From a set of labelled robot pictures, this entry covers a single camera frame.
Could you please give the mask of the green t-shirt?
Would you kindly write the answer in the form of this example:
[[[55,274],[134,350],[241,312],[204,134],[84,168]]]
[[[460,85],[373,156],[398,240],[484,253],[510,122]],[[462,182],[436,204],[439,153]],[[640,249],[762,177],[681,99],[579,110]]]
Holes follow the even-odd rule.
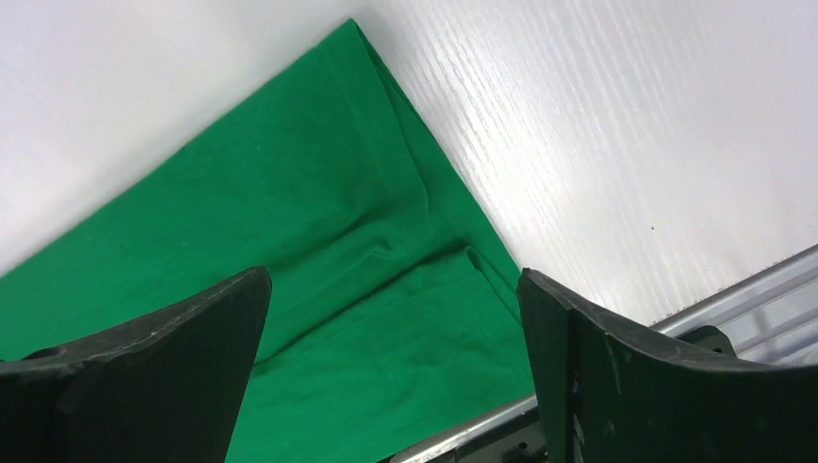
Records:
[[[353,21],[1,281],[19,358],[248,267],[228,460],[373,462],[532,391],[519,270]]]

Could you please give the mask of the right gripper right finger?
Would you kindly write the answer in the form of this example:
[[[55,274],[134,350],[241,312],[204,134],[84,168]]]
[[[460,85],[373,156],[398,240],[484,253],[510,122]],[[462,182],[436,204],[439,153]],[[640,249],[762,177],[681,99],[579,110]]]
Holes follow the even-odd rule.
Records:
[[[816,367],[668,337],[532,269],[517,297],[551,461],[816,460]]]

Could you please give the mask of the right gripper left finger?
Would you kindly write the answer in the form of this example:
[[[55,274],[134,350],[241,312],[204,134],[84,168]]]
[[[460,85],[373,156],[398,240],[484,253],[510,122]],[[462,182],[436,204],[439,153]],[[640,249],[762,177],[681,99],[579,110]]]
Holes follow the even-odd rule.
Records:
[[[222,462],[272,294],[254,267],[1,366],[5,462]]]

